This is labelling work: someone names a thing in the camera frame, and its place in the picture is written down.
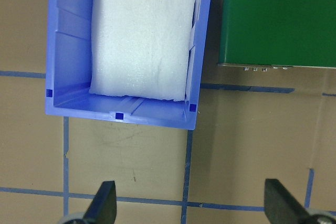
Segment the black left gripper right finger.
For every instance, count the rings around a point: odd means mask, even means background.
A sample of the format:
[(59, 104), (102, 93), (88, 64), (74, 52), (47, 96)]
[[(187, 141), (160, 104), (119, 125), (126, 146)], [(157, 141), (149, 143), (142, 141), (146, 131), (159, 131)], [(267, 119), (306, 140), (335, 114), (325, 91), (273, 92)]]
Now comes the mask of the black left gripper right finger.
[(318, 223), (277, 179), (265, 179), (264, 212), (270, 223)]

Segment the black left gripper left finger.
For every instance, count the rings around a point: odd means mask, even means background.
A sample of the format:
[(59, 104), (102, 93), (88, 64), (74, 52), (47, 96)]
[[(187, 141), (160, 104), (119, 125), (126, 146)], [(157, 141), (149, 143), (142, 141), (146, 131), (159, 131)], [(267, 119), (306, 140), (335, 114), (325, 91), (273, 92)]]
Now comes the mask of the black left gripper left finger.
[(117, 196), (114, 181), (105, 181), (99, 187), (83, 216), (86, 223), (114, 224), (117, 217)]

